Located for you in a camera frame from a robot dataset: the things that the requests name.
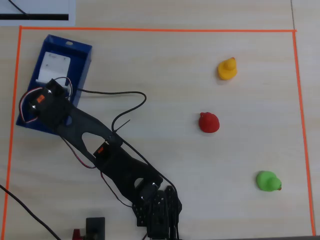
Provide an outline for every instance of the yellow rubber duck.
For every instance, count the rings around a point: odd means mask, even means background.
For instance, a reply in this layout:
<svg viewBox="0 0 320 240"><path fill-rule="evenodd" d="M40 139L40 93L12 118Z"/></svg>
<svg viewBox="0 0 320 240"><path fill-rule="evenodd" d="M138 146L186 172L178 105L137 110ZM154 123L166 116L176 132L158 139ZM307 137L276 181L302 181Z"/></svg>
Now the yellow rubber duck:
<svg viewBox="0 0 320 240"><path fill-rule="evenodd" d="M218 74L222 80L232 79L237 75L237 72L237 63L234 57L221 62L218 66Z"/></svg>

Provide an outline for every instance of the green rubber duck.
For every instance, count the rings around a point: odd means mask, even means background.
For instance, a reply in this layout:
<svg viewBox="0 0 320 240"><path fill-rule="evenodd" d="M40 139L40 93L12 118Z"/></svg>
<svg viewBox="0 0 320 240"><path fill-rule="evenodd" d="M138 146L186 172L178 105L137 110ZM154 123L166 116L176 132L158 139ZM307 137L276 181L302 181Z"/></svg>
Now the green rubber duck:
<svg viewBox="0 0 320 240"><path fill-rule="evenodd" d="M282 183L272 171L261 171L256 176L256 183L262 191L272 192L281 190Z"/></svg>

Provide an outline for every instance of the blue box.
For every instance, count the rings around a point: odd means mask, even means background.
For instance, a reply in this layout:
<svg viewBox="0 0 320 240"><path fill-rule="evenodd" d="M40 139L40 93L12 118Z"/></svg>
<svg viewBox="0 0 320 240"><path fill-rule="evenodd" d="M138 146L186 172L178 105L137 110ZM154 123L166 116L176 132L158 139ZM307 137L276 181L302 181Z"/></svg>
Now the blue box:
<svg viewBox="0 0 320 240"><path fill-rule="evenodd" d="M92 51L91 45L87 45L81 42L72 41L66 38L53 36L49 34L43 41L43 45L42 45L38 60L36 61L36 65L35 65L27 91L37 87L45 86L45 83L36 82L36 79L39 76L40 67L44 59L45 52L66 56L70 58L70 65L69 65L67 77L71 80L72 87L73 87L73 94L70 98L70 102L74 106L77 106L81 96L81 91L77 91L77 89L78 88L82 89L85 84L85 80L86 80L89 66L91 63L91 51ZM34 116L32 116L28 112L27 105L26 105L27 102L28 102L28 98L25 99L24 104L22 105L23 116L26 119L26 121L34 118ZM29 129L42 131L45 133L54 134L39 120L30 122L30 123L24 123L20 115L16 120L16 125L29 128Z"/></svg>

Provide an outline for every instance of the orange tape line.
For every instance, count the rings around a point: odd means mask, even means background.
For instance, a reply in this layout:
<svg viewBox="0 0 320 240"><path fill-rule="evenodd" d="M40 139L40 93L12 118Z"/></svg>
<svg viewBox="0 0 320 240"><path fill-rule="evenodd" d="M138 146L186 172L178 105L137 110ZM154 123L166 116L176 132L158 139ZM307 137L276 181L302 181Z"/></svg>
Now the orange tape line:
<svg viewBox="0 0 320 240"><path fill-rule="evenodd" d="M174 33L292 33L295 29L161 29L123 27L59 27L23 26L26 30L88 30L88 31L131 31L131 32L174 32Z"/></svg>
<svg viewBox="0 0 320 240"><path fill-rule="evenodd" d="M113 28L113 27L35 27L35 26L19 26L18 43L15 59L15 73L14 73L14 84L13 84L13 97L12 97L12 110L11 110L11 126L10 126L10 140L9 140L9 152L8 152L8 166L6 173L6 185L5 188L9 189L10 185L10 171L11 171L11 160L12 160L12 148L13 148L13 138L14 138L14 127L15 127L15 106L16 106L16 96L17 96L17 83L18 83L18 71L19 71L19 58L21 49L21 37L22 30L89 30L89 31L136 31L136 32L176 32L176 33L292 33L293 38L293 50L294 50L294 60L295 60L295 70L296 79L299 94L299 105L302 123L302 135L304 144L304 156L305 156L305 166L307 174L307 186L308 186L308 197L309 197L309 211L310 211L310 221L312 235L316 235L315 220L314 220L314 209L313 209L313 199L312 199L312 189L311 189L311 177L310 177L310 166L309 166L309 155L307 147L307 135L305 126L305 116L303 108L303 100L301 93L301 83L298 65L298 54L297 54L297 43L296 43L296 32L295 29L151 29L151 28ZM2 230L1 230L1 240L5 239L5 229L6 229L6 219L7 219L7 208L8 208L8 194L4 195L4 209L2 218Z"/></svg>
<svg viewBox="0 0 320 240"><path fill-rule="evenodd" d="M301 83L300 83L300 72L299 72L299 63L298 63L296 33L294 31L292 32L292 38L293 38L293 51L294 51L296 81L297 81L298 93L299 93L299 105L300 105L302 135L303 135L303 145L304 145L306 179L307 179L307 185L308 185L311 230L312 230L312 235L315 236L316 235L316 227L315 227L314 207L313 207L312 188L311 188L311 177L310 177L310 165L309 165L309 154L308 154L308 145L307 145L305 114L304 114L304 105L302 102L302 92L301 92Z"/></svg>
<svg viewBox="0 0 320 240"><path fill-rule="evenodd" d="M10 126L10 141L9 141L9 153L8 153L8 167L7 167L7 170L6 170L5 188L7 190L9 189L9 183L10 183L12 145L13 145L13 140L14 140L15 108L16 108L16 95L17 95L17 83L18 83L19 57L20 57L20 47L21 47L21 34L22 34L22 27L19 26L18 45L17 45L16 59L15 59L14 84L13 84L11 126ZM4 195L3 218L2 218L1 240L5 239L7 207L8 207L8 194L5 193L5 195Z"/></svg>

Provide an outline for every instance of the red wire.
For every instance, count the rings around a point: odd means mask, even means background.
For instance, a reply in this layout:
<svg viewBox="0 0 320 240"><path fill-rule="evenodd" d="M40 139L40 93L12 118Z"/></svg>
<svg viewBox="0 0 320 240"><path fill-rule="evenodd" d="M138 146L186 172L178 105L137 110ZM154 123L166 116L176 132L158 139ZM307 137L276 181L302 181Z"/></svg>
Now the red wire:
<svg viewBox="0 0 320 240"><path fill-rule="evenodd" d="M116 199L117 199L118 201L120 201L120 203L122 203L123 205L125 205L125 206L127 206L127 207L129 207L129 208L132 208L132 206L129 206L129 205L125 204L123 201L120 200L120 198L117 196L117 194L112 190L112 188L110 187L110 185L109 185L109 184L107 183L107 181L105 180L102 171L100 172L100 175L101 175L101 178L103 179L103 181L105 182L105 184L109 187L109 189L111 190L111 192L113 193L113 195L116 197Z"/></svg>
<svg viewBox="0 0 320 240"><path fill-rule="evenodd" d="M38 117L35 117L35 118L33 118L33 119L30 119L29 121L26 121L26 120L25 120L24 113L23 113L23 111L22 111L23 101L25 100L25 97L26 97L28 94L33 93L33 92L35 92L36 90L41 90L41 89L42 89L42 87L33 88L33 89L31 89L30 91L25 92L25 93L22 95L22 97L20 98L20 101L19 101L19 113L20 113L20 116L21 116L22 121L23 121L25 124L28 124L28 123L31 123L31 122L37 120Z"/></svg>
<svg viewBox="0 0 320 240"><path fill-rule="evenodd" d="M76 159L79 160L79 162L85 166L87 169L95 169L96 166L88 166L87 164L85 164L80 157L76 154L75 150L72 148L72 146L67 142L67 140L65 140L62 136L60 136L62 138L62 140L65 142L65 144L70 148L70 150L72 151L72 153L74 154L74 156L76 157Z"/></svg>

